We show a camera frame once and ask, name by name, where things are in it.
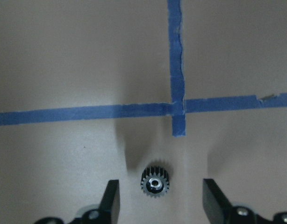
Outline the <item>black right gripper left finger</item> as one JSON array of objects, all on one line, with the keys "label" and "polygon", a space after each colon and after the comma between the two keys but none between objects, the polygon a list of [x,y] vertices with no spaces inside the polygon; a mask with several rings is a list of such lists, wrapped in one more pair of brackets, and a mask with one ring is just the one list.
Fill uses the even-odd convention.
[{"label": "black right gripper left finger", "polygon": [[119,180],[110,180],[98,205],[81,208],[71,224],[116,224],[120,213]]}]

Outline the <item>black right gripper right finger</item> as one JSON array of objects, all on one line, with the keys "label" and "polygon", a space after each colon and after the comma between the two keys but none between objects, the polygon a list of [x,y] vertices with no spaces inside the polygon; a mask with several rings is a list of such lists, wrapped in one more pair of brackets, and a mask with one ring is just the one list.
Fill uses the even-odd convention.
[{"label": "black right gripper right finger", "polygon": [[211,224],[287,224],[287,211],[268,220],[242,205],[233,205],[214,179],[203,179],[202,205]]}]

